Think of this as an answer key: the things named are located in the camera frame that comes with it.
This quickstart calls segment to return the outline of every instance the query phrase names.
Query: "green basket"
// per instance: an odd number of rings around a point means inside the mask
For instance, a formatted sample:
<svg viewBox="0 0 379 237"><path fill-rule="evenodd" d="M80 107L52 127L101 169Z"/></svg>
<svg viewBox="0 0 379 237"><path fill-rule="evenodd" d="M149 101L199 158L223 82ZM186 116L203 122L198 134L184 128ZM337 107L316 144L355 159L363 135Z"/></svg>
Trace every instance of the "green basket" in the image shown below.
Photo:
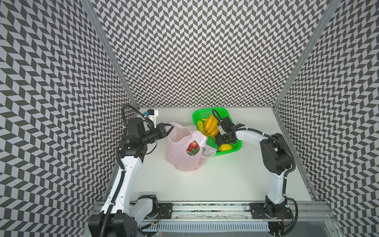
<svg viewBox="0 0 379 237"><path fill-rule="evenodd" d="M216 110L220 114L221 118L229 117L230 120L232 121L232 118L230 117L228 111L225 108L215 107L215 108L205 108L202 110L196 110L192 114L193 123L197 126L197 121L199 121L199 120L202 121L203 119L209 118L209 116L212 114L213 109ZM233 146L233 149L231 149L229 151L219 151L218 150L219 146L217 146L216 141L211 137L208 137L207 145L217 149L216 155L223 155L223 154L232 153L232 152L235 152L235 151L238 151L239 149L241 149L242 141L238 140L236 144L231 143L231 146Z"/></svg>

